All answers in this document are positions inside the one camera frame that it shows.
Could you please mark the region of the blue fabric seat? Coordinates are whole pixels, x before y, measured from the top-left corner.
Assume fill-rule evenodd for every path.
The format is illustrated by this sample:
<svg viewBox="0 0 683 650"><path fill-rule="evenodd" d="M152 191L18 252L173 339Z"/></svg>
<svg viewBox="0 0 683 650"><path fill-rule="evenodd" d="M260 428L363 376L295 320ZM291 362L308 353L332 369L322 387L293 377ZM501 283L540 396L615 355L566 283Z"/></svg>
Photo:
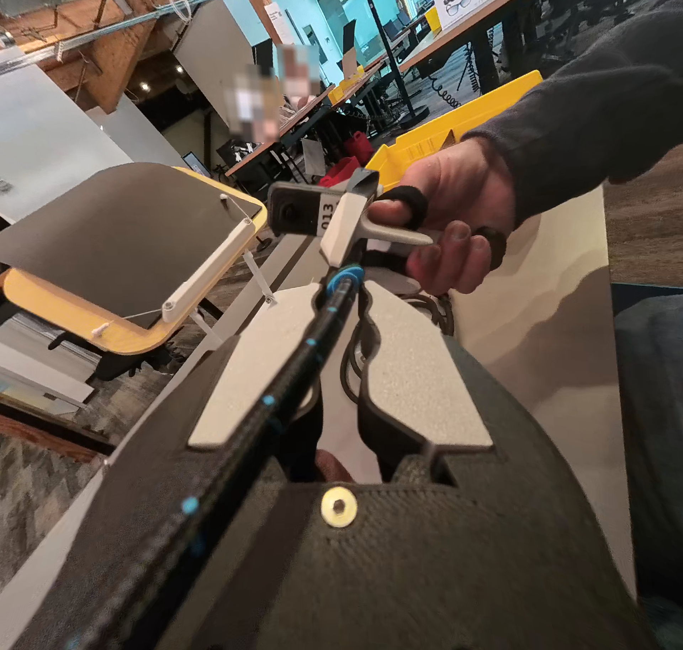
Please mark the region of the blue fabric seat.
<svg viewBox="0 0 683 650"><path fill-rule="evenodd" d="M649 298L682 294L682 287L622 282L612 282L610 290L613 316Z"/></svg>

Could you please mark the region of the red plastic bin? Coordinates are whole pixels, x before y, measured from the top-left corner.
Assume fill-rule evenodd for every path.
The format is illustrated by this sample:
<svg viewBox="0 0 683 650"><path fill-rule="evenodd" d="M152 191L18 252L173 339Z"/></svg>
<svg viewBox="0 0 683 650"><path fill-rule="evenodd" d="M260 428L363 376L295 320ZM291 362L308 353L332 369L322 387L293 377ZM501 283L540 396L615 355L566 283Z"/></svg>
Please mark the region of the red plastic bin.
<svg viewBox="0 0 683 650"><path fill-rule="evenodd" d="M354 132L344 141L344 150L361 167L367 166L376 151L368 136L361 131Z"/></svg>
<svg viewBox="0 0 683 650"><path fill-rule="evenodd" d="M340 185L348 181L356 169L362 168L366 164L367 160L359 161L357 156L344 157L320 178L318 185L329 188Z"/></svg>

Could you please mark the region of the person's right hand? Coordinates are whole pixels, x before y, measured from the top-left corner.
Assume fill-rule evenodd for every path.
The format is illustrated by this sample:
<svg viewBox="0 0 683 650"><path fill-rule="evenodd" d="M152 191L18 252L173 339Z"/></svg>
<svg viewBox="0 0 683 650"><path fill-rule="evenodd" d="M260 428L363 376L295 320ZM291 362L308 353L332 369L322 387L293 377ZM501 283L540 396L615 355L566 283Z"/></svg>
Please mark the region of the person's right hand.
<svg viewBox="0 0 683 650"><path fill-rule="evenodd" d="M433 296L472 293L493 259L491 244L475 232L486 227L508 237L515 224L512 176L494 144L469 137L413 163L399 184L422 192L428 200L423 227L440 233L437 243L412 250L408 275Z"/></svg>

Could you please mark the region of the yellow plastic bin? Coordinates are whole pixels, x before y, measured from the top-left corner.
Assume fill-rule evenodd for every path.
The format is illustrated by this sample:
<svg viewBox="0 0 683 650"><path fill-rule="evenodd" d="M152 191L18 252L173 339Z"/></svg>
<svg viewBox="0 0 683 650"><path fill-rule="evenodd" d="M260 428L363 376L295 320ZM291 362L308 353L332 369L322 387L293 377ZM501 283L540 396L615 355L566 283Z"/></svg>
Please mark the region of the yellow plastic bin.
<svg viewBox="0 0 683 650"><path fill-rule="evenodd" d="M460 142L464 134L511 107L541 82L542 75L533 70L430 120L398 136L393 145L380 146L367 168L379 172L379 182L387 191L398 185L413 163L437 153L444 145Z"/></svg>

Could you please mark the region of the dark monitor with wooden back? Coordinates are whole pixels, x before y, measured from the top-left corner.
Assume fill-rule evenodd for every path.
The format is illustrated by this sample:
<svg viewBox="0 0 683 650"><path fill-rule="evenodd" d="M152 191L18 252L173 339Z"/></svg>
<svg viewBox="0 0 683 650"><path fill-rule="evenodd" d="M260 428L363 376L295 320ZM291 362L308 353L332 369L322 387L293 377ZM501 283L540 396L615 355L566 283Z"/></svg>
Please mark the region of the dark monitor with wooden back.
<svg viewBox="0 0 683 650"><path fill-rule="evenodd" d="M88 340L106 320L160 309L234 227L227 186L180 167L99 171L1 233L5 297L99 350L141 355L165 340L150 313Z"/></svg>

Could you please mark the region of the grey adapter with braided cable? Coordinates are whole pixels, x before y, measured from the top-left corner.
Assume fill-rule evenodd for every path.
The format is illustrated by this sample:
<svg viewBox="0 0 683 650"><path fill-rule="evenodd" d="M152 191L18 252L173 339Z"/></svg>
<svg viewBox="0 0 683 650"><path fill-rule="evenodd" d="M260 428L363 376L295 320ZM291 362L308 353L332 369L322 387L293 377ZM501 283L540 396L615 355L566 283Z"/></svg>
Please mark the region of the grey adapter with braided cable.
<svg viewBox="0 0 683 650"><path fill-rule="evenodd" d="M432 296L423 291L412 294L399 294L397 298L408 308L408 313L414 319L420 316L443 336L456 337L456 318L451 299L448 294ZM357 321L351 338L344 349L339 367L339 379L342 390L353 404L358 404L360 384L365 370L365 363L369 359L366 355L363 326Z"/></svg>

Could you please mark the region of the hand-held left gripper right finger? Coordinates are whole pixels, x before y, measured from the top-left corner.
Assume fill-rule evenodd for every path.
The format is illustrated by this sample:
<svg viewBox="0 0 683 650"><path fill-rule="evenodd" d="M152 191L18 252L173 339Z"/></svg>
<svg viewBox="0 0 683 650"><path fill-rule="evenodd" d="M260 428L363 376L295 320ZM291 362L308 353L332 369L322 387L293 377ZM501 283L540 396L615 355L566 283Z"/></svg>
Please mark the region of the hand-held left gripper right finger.
<svg viewBox="0 0 683 650"><path fill-rule="evenodd" d="M376 282L362 288L365 370L358 402L363 442L382 461L422 453L488 451L493 447L445 336L412 318L394 294Z"/></svg>

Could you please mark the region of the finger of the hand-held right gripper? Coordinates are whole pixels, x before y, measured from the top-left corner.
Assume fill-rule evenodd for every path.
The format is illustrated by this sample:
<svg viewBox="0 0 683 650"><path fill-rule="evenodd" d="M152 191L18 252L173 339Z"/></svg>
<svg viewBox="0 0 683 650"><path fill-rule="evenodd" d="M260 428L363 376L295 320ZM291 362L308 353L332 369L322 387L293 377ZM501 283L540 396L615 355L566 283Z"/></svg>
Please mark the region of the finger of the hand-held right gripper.
<svg viewBox="0 0 683 650"><path fill-rule="evenodd" d="M320 193L318 236L320 253L329 268L341 268L353 246L361 215L380 185L378 171L358 168L339 194L329 188Z"/></svg>

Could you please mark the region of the person's right forearm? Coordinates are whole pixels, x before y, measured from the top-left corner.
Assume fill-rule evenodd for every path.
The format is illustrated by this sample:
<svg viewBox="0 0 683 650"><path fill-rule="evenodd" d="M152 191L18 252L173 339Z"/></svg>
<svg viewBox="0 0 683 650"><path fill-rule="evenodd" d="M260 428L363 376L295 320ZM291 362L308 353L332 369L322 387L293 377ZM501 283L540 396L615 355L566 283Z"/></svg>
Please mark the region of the person's right forearm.
<svg viewBox="0 0 683 650"><path fill-rule="evenodd" d="M682 144L682 0L614 27L472 137L508 168L516 226L642 175Z"/></svg>

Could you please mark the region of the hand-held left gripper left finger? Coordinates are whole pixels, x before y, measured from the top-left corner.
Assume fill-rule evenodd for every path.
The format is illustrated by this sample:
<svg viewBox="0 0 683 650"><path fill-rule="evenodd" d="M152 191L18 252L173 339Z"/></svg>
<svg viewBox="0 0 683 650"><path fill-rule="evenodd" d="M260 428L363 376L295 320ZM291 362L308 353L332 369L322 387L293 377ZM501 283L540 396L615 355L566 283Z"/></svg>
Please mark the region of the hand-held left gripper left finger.
<svg viewBox="0 0 683 650"><path fill-rule="evenodd" d="M189 447L214 450L228 441L300 344L316 309L318 283L279 290L240 334L189 436Z"/></svg>

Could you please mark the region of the background wooden desk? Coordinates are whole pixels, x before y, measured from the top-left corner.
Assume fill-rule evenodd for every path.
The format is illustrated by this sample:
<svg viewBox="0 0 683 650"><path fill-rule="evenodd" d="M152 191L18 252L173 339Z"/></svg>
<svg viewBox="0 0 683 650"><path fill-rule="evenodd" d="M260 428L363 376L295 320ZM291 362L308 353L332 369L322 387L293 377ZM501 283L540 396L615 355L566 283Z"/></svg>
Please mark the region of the background wooden desk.
<svg viewBox="0 0 683 650"><path fill-rule="evenodd" d="M457 23L439 33L429 33L397 68L406 73L414 67L427 74L445 65L454 51L469 43L475 58L483 94L500 86L488 31L502 25L503 42L511 74L520 71L525 44L535 43L541 0L488 0Z"/></svg>
<svg viewBox="0 0 683 650"><path fill-rule="evenodd" d="M237 178L236 174L242 168L251 162L263 159L263 155L268 156L272 151L288 149L290 145L295 144L300 139L300 135L306 135L309 130L312 130L316 122L326 118L331 112L354 107L361 99L360 93L386 63L387 57L380 56L362 74L356 74L351 81L347 82L344 89L340 85L328 87L324 93L315 97L290 117L280 127L277 138L262 143L244 159L236 162L224 172L225 177Z"/></svg>

